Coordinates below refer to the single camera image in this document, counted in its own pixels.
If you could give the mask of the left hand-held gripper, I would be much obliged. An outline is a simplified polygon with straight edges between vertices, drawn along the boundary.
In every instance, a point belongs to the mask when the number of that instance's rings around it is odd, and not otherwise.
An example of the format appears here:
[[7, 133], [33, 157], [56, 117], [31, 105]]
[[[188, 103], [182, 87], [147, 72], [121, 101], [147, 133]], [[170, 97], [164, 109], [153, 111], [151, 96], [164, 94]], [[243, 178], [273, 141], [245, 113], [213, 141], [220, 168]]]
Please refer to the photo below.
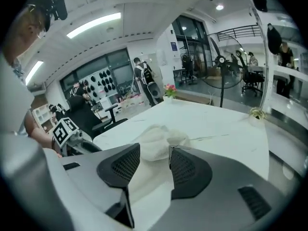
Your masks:
[[101, 149], [91, 137], [81, 130], [70, 118], [62, 118], [52, 130], [52, 138], [62, 156], [96, 153]]

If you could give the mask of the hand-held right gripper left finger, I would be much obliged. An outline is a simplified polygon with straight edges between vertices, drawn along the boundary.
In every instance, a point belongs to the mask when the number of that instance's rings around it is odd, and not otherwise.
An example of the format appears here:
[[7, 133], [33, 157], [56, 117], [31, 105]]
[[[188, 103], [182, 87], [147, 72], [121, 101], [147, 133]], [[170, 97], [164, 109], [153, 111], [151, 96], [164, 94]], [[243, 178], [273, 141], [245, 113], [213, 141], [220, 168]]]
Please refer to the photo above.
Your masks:
[[127, 144], [106, 157], [97, 166], [97, 174], [109, 188], [120, 189], [121, 195], [105, 213], [123, 225], [134, 228], [128, 185], [140, 164], [140, 144]]

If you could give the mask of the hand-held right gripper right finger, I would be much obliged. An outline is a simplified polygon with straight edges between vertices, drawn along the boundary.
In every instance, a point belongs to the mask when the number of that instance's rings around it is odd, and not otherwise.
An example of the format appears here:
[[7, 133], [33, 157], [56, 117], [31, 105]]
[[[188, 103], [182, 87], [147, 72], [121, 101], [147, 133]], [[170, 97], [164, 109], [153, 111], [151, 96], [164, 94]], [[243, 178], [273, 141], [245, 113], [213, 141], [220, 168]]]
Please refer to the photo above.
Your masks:
[[169, 169], [174, 189], [171, 199], [189, 199], [199, 195], [211, 182], [212, 168], [195, 155], [197, 150], [186, 146], [169, 146]]

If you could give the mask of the beige towel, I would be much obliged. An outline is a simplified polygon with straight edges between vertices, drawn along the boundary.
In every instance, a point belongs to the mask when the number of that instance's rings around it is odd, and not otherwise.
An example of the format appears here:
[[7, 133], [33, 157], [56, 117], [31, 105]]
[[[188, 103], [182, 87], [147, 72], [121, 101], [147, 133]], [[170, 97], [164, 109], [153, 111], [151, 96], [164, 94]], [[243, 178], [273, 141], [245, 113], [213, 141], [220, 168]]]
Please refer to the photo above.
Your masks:
[[149, 162], [168, 158], [171, 145], [191, 145], [187, 134], [161, 125], [149, 126], [134, 142], [140, 144], [141, 159]]

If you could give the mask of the person's left forearm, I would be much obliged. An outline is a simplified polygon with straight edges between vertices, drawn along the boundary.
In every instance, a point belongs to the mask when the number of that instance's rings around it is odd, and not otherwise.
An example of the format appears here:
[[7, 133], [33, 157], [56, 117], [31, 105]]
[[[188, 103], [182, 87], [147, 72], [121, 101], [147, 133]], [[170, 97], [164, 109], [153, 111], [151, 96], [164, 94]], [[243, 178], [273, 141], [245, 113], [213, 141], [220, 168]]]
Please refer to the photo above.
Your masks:
[[30, 111], [27, 111], [25, 115], [24, 126], [29, 137], [38, 142], [43, 148], [52, 149], [57, 153], [58, 157], [62, 157], [61, 149], [56, 144], [54, 138], [37, 126]]

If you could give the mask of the black mesh office chair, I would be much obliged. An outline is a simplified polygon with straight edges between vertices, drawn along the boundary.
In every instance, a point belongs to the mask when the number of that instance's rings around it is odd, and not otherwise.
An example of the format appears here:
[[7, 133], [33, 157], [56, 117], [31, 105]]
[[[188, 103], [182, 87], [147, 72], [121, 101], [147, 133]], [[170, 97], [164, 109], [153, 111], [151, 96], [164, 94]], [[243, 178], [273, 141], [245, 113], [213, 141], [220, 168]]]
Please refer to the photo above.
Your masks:
[[127, 118], [116, 121], [114, 108], [117, 104], [107, 108], [111, 118], [102, 122], [86, 104], [85, 99], [81, 96], [72, 96], [67, 99], [69, 109], [65, 115], [69, 117], [82, 131], [88, 134], [92, 140], [98, 135], [114, 128], [127, 121]]

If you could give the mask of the white cubby shelf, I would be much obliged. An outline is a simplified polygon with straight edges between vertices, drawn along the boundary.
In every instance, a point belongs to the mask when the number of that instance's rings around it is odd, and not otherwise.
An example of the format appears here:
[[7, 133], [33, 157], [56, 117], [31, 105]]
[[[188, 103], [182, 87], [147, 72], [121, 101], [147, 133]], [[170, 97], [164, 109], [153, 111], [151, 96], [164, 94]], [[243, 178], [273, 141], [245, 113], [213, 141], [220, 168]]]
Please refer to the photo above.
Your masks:
[[32, 111], [33, 118], [37, 126], [44, 132], [48, 133], [53, 128], [52, 113], [49, 110], [49, 105], [45, 104]]

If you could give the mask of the person's light blue shirt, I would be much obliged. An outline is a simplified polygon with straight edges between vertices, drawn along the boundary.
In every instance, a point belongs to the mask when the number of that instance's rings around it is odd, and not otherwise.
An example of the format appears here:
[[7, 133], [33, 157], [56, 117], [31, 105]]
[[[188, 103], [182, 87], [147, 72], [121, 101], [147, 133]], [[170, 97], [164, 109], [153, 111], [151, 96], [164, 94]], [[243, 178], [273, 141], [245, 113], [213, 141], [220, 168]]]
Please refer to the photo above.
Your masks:
[[0, 53], [0, 132], [26, 136], [25, 116], [33, 100], [20, 63], [16, 60], [10, 66]]

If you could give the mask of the cluster of clear water jugs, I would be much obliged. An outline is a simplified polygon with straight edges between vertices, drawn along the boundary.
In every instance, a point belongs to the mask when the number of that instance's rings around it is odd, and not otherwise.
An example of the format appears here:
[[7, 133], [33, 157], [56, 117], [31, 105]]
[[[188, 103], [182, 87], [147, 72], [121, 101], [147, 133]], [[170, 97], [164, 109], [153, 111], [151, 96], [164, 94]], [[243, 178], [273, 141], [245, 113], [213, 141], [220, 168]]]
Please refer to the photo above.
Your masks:
[[144, 105], [144, 96], [142, 94], [127, 97], [120, 102], [120, 106], [124, 109], [136, 105]]

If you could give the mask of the wooden step platform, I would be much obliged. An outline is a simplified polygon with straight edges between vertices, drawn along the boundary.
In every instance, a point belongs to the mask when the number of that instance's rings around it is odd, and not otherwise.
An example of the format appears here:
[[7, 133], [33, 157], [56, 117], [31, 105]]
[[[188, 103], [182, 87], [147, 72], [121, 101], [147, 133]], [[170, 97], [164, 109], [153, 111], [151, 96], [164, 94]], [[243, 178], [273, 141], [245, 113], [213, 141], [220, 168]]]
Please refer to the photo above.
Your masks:
[[214, 105], [213, 101], [210, 98], [185, 93], [183, 91], [177, 91], [176, 94], [175, 94], [175, 98], [177, 100], [188, 101], [188, 102], [193, 102], [193, 103]]

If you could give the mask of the pink flower pot plant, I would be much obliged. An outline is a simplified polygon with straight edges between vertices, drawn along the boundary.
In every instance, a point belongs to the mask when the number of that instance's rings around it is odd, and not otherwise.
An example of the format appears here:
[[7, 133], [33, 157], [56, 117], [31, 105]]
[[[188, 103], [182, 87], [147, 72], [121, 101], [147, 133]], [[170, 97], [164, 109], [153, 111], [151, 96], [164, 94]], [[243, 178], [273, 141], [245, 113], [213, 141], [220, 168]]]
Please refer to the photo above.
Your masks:
[[165, 94], [163, 96], [164, 101], [167, 103], [171, 103], [175, 99], [177, 94], [177, 89], [175, 85], [170, 85], [170, 84], [165, 85], [164, 91], [165, 91]]

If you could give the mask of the dark clothes rack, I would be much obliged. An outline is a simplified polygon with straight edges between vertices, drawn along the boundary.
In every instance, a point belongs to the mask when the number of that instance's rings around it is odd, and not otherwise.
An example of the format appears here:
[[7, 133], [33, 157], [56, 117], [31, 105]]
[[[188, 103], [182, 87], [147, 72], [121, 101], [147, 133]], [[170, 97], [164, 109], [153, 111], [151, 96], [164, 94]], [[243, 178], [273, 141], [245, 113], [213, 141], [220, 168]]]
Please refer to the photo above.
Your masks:
[[186, 76], [193, 79], [193, 60], [189, 54], [181, 55], [182, 67], [186, 70]]

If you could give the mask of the white shelving rack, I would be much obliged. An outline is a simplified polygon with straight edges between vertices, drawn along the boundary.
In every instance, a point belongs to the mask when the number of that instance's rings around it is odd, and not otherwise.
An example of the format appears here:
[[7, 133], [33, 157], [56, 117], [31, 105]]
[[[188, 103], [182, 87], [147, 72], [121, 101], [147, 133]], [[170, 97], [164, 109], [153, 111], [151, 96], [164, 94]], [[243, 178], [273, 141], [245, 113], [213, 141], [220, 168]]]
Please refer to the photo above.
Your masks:
[[[252, 12], [261, 30], [265, 46], [266, 88], [261, 107], [270, 114], [270, 121], [290, 132], [308, 144], [308, 49], [302, 44], [302, 37], [295, 22], [277, 0], [267, 0], [268, 11], [257, 10], [252, 2]], [[280, 33], [294, 55], [294, 69], [278, 65], [279, 54], [269, 51], [267, 29], [271, 23]], [[276, 93], [279, 78], [290, 80], [295, 77], [290, 98]]]

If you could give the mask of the black standing fan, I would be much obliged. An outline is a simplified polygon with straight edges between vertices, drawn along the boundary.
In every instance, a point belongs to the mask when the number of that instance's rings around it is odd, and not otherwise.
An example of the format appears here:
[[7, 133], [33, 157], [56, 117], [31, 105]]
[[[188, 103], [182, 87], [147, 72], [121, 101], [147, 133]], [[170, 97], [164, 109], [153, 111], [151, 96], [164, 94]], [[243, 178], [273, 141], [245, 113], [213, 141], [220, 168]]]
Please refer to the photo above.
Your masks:
[[202, 81], [220, 92], [219, 106], [223, 107], [225, 90], [249, 77], [247, 57], [239, 41], [224, 33], [207, 35], [210, 63]]

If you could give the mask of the wall of black pouches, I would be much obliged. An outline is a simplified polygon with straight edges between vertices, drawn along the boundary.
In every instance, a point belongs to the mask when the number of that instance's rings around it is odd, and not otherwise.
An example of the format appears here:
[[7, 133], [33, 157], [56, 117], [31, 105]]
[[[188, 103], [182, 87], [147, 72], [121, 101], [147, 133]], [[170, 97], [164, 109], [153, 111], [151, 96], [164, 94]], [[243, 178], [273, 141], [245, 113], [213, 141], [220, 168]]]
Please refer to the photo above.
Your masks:
[[95, 101], [117, 94], [116, 83], [108, 67], [96, 71], [80, 80], [88, 95]]

